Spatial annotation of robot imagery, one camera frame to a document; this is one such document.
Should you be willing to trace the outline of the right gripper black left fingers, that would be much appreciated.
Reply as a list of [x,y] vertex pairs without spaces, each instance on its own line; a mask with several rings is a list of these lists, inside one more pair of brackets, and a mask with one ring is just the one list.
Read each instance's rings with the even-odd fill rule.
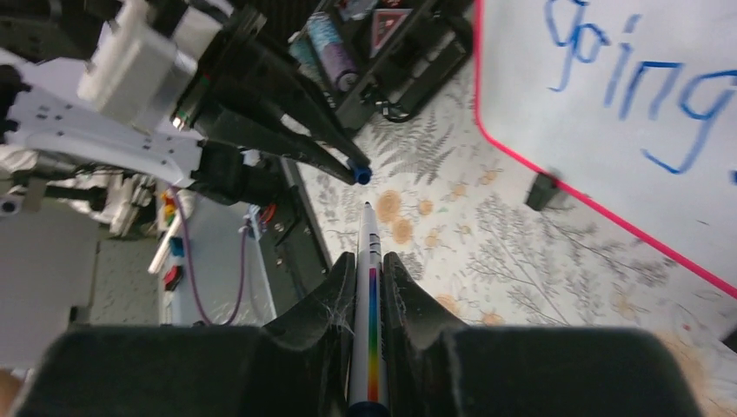
[[355,254],[344,252],[322,284],[263,328],[265,416],[346,413],[355,294]]

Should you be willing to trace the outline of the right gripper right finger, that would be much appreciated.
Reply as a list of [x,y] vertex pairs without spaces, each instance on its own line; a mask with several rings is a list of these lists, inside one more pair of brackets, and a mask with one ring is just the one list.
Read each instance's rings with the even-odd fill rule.
[[396,252],[383,258],[384,335],[393,416],[456,416],[443,332],[464,323],[411,276]]

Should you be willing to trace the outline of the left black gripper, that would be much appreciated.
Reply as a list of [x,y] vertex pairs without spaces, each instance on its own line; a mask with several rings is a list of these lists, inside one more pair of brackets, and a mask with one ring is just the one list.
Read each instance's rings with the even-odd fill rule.
[[349,184],[371,160],[347,135],[321,89],[262,33],[266,18],[235,8],[197,62],[171,115],[179,129],[302,162]]

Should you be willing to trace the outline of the white blue marker pen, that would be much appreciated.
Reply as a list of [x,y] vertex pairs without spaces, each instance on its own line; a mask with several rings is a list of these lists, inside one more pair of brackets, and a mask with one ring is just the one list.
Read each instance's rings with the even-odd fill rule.
[[355,264],[355,319],[348,416],[388,416],[388,367],[382,321],[382,245],[375,211],[362,210]]

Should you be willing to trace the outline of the blue marker cap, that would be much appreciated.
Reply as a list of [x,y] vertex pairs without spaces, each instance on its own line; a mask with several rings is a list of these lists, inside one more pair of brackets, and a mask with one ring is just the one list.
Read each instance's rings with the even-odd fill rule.
[[367,185],[371,182],[373,171],[370,167],[351,166],[350,170],[356,183]]

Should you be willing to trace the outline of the pink framed whiteboard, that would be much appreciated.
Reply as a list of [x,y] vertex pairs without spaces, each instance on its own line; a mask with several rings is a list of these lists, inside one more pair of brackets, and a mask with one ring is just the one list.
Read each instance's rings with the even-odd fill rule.
[[479,1],[485,138],[736,293],[736,4]]

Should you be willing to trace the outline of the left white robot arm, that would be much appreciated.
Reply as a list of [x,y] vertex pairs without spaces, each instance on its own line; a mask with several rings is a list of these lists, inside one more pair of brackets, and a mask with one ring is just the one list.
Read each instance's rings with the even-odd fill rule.
[[243,5],[4,1],[1,142],[237,195],[263,184],[242,152],[370,181],[318,86]]

